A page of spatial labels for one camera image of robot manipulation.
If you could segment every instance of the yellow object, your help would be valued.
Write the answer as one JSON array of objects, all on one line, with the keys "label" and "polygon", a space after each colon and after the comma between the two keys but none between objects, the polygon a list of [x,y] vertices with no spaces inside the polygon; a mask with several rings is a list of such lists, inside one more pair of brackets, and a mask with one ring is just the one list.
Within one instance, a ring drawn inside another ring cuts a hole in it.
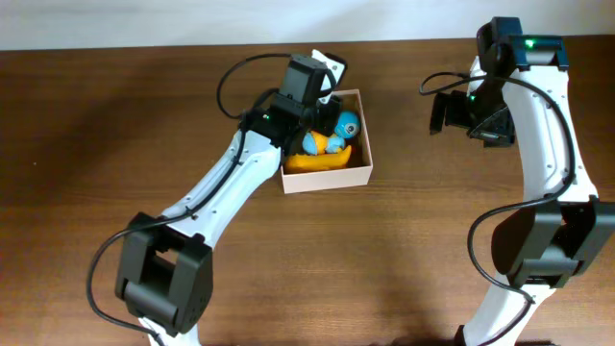
[{"label": "yellow object", "polygon": [[352,146],[349,145],[337,154],[293,155],[286,161],[284,169],[288,173],[307,173],[346,168],[351,152]]},{"label": "yellow object", "polygon": [[316,150],[318,155],[325,154],[325,149],[327,149],[327,145],[329,143],[329,138],[324,135],[320,135],[315,131],[310,131],[311,136],[314,138],[314,142],[316,143]]}]

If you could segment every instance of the cable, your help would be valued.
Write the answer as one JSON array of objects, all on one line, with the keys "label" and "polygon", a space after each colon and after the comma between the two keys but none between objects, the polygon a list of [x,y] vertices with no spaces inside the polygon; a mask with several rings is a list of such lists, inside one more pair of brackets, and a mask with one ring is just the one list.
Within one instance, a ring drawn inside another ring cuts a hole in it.
[{"label": "cable", "polygon": [[[439,87],[437,89],[434,90],[429,90],[429,91],[424,91],[424,86],[425,84],[438,76],[454,76],[454,77],[459,77],[462,78],[462,80],[451,83],[447,86],[443,86],[443,87]],[[533,298],[531,297],[531,295],[529,295],[529,293],[525,292],[523,289],[520,288],[516,288],[510,284],[504,284],[501,283],[499,281],[497,281],[495,278],[493,278],[492,276],[490,276],[479,264],[476,255],[474,253],[474,234],[476,233],[477,227],[479,226],[479,224],[484,221],[485,219],[499,214],[501,212],[505,212],[505,211],[511,211],[511,210],[518,210],[518,209],[522,209],[522,208],[530,208],[530,207],[536,207],[536,206],[540,206],[546,203],[550,203],[552,201],[557,200],[557,198],[559,198],[561,195],[563,195],[566,190],[568,190],[568,188],[570,187],[570,185],[573,183],[573,181],[575,180],[576,177],[576,163],[575,163],[575,150],[574,150],[574,142],[573,142],[573,137],[570,131],[570,128],[568,127],[568,122],[566,121],[566,117],[564,116],[564,113],[561,111],[561,109],[559,108],[558,104],[554,101],[553,98],[551,98],[551,96],[549,96],[548,93],[546,93],[545,91],[543,91],[542,89],[540,89],[537,86],[534,86],[530,83],[515,79],[515,78],[509,78],[509,77],[496,77],[496,76],[476,76],[476,77],[468,77],[467,74],[463,74],[463,73],[455,73],[455,72],[438,72],[438,73],[434,73],[432,75],[430,75],[428,78],[426,78],[423,83],[421,83],[421,85],[419,86],[419,93],[423,96],[427,96],[427,95],[433,95],[435,93],[438,92],[442,92],[442,91],[446,91],[449,90],[453,87],[458,87],[458,86],[462,86],[465,84],[469,84],[471,82],[474,81],[484,81],[484,80],[494,80],[494,81],[500,81],[500,82],[506,82],[506,83],[511,83],[517,86],[521,86],[521,87],[526,87],[528,89],[530,89],[531,91],[535,92],[536,94],[540,95],[545,101],[547,101],[547,103],[552,107],[553,112],[555,113],[557,120],[561,123],[563,132],[564,132],[564,137],[566,139],[566,147],[567,147],[567,156],[568,156],[568,162],[570,165],[569,171],[570,173],[568,174],[568,176],[564,179],[563,181],[563,186],[555,193],[553,194],[549,194],[546,195],[543,198],[539,198],[539,199],[535,199],[535,200],[531,200],[531,201],[526,201],[526,202],[521,202],[521,203],[515,203],[515,204],[511,204],[511,205],[507,205],[507,206],[503,206],[503,207],[499,207],[499,208],[495,208],[493,210],[490,210],[486,213],[484,213],[483,215],[479,216],[474,223],[472,223],[472,226],[470,226],[470,230],[468,232],[468,240],[467,240],[467,247],[468,247],[468,254],[470,255],[470,261],[472,262],[472,264],[474,265],[474,267],[479,271],[479,273],[491,284],[502,288],[502,289],[506,289],[509,290],[511,292],[515,292],[518,294],[523,295],[523,297],[526,299],[526,303],[524,305],[523,310],[508,324],[508,326],[506,328],[504,328],[500,333],[498,333],[496,336],[494,336],[493,338],[491,338],[490,340],[487,340],[483,343],[481,343],[481,345],[479,346],[486,346],[486,345],[490,345],[496,341],[498,341],[499,339],[501,339],[502,337],[504,337],[508,332],[510,332],[511,330],[513,330],[518,324],[519,322],[521,322],[529,313],[529,309],[530,306],[532,304],[535,304]]]},{"label": "cable", "polygon": [[215,91],[215,100],[218,103],[218,108],[229,118],[231,119],[238,119],[240,115],[231,115],[229,112],[227,112],[227,110],[224,108],[224,106],[222,106],[222,99],[221,99],[221,93],[222,93],[222,86],[224,85],[224,82],[226,82],[227,78],[229,78],[229,76],[235,72],[239,67],[243,66],[244,64],[248,63],[248,62],[253,62],[255,60],[259,60],[259,59],[265,59],[265,58],[290,58],[290,54],[288,53],[270,53],[270,54],[260,54],[260,55],[256,55],[250,58],[246,58],[245,60],[236,63],[233,67],[231,67],[225,74],[224,76],[222,76],[222,79],[220,79],[220,83],[218,83],[218,88]]},{"label": "cable", "polygon": [[108,322],[111,322],[112,324],[114,324],[116,326],[124,327],[124,328],[128,328],[130,330],[134,330],[134,331],[137,331],[137,332],[142,332],[142,333],[149,334],[150,336],[152,336],[154,338],[154,340],[159,344],[159,346],[164,346],[164,343],[162,342],[162,339],[161,339],[160,335],[158,333],[156,333],[156,331],[154,331],[152,329],[149,329],[149,328],[138,326],[138,325],[133,324],[133,323],[122,321],[120,319],[117,319],[115,317],[112,317],[112,316],[108,315],[104,311],[100,310],[100,308],[98,308],[98,305],[96,304],[96,301],[94,300],[94,295],[93,295],[93,292],[92,292],[92,281],[93,281],[93,278],[94,278],[94,271],[96,269],[96,266],[98,265],[98,262],[99,262],[100,258],[103,256],[105,251],[115,241],[123,238],[124,236],[133,234],[134,232],[143,231],[143,230],[151,229],[151,228],[154,228],[154,227],[158,227],[158,226],[162,226],[162,225],[167,225],[167,224],[170,224],[170,223],[174,223],[174,222],[178,222],[178,221],[184,220],[184,219],[194,215],[194,213],[196,213],[204,205],[206,205],[209,202],[209,200],[218,192],[218,190],[222,187],[222,185],[224,185],[224,183],[226,183],[226,181],[229,179],[229,177],[231,177],[231,175],[233,174],[235,168],[239,165],[239,160],[241,158],[241,153],[243,153],[243,147],[244,147],[245,139],[246,139],[246,129],[245,129],[246,121],[245,120],[242,121],[241,124],[242,124],[242,128],[240,129],[240,131],[241,131],[241,140],[239,141],[239,148],[238,148],[237,153],[235,154],[235,156],[233,158],[233,162],[232,162],[231,166],[229,167],[227,172],[224,174],[224,176],[220,179],[220,181],[211,190],[211,192],[201,202],[199,202],[193,209],[186,208],[185,213],[183,213],[181,215],[170,217],[170,218],[163,218],[163,219],[159,219],[157,221],[154,221],[154,222],[151,222],[151,223],[148,223],[148,224],[145,224],[145,225],[133,226],[133,227],[124,229],[124,230],[116,233],[115,235],[112,235],[111,237],[109,237],[98,248],[98,250],[94,254],[94,257],[92,258],[92,261],[91,261],[91,263],[89,265],[89,268],[87,270],[86,297],[87,297],[87,302],[89,303],[89,306],[92,308],[94,313],[96,313],[99,317],[101,317],[102,319],[104,319],[104,320],[106,320]]}]

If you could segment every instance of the cardboard box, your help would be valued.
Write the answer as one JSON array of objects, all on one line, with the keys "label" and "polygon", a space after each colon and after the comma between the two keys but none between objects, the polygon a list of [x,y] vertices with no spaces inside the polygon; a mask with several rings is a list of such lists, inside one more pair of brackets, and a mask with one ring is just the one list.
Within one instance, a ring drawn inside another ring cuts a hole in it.
[{"label": "cardboard box", "polygon": [[344,111],[354,111],[358,114],[361,121],[361,129],[358,136],[349,141],[349,144],[353,145],[353,154],[349,161],[349,167],[324,172],[297,174],[286,174],[282,167],[284,193],[367,185],[369,181],[374,164],[372,162],[367,124],[365,123],[358,89],[336,91],[333,94],[343,100],[342,108]]}]

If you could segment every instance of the robotic arm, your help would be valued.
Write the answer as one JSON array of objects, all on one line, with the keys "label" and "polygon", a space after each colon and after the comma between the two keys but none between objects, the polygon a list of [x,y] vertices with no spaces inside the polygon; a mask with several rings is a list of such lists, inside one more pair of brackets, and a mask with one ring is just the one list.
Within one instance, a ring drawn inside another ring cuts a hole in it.
[{"label": "robotic arm", "polygon": [[[212,293],[215,244],[248,197],[294,153],[297,139],[339,106],[330,94],[345,62],[315,50],[290,58],[282,87],[257,101],[273,94],[270,108],[255,105],[243,114],[231,145],[201,182],[161,217],[139,213],[129,226],[177,220],[127,235],[117,274],[115,295],[154,331],[148,332],[153,345],[200,345],[196,323]],[[176,263],[158,255],[168,250],[178,252]]]},{"label": "robotic arm", "polygon": [[538,306],[600,252],[615,230],[615,205],[598,200],[580,157],[562,38],[524,36],[518,18],[495,17],[477,41],[479,56],[458,83],[469,84],[467,93],[436,95],[430,131],[439,133],[444,121],[485,147],[519,139],[525,202],[489,211],[473,225],[468,249],[487,278],[474,257],[474,231],[490,215],[517,210],[493,235],[496,282],[455,336],[455,345],[511,346]]}]

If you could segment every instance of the wooden table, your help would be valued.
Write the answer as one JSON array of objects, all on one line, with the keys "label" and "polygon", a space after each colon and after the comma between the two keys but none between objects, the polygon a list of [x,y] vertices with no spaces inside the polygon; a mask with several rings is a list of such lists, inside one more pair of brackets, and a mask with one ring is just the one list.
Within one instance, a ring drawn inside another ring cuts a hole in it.
[{"label": "wooden table", "polygon": [[[566,40],[570,105],[586,168],[615,200],[615,37]],[[451,338],[488,284],[465,248],[483,211],[522,198],[516,148],[484,150],[463,131],[429,136],[432,72],[466,71],[471,39],[0,53],[0,344],[147,345],[96,317],[86,268],[139,211],[158,214],[217,161],[236,123],[215,87],[240,59],[317,48],[350,64],[375,168],[368,186],[284,195],[279,179],[249,199],[215,249],[204,344],[368,345]],[[285,62],[254,62],[224,90],[232,111],[280,84]],[[495,217],[478,256],[494,272]],[[95,277],[103,309],[119,246]],[[615,241],[534,315],[521,339],[615,343]]]}]

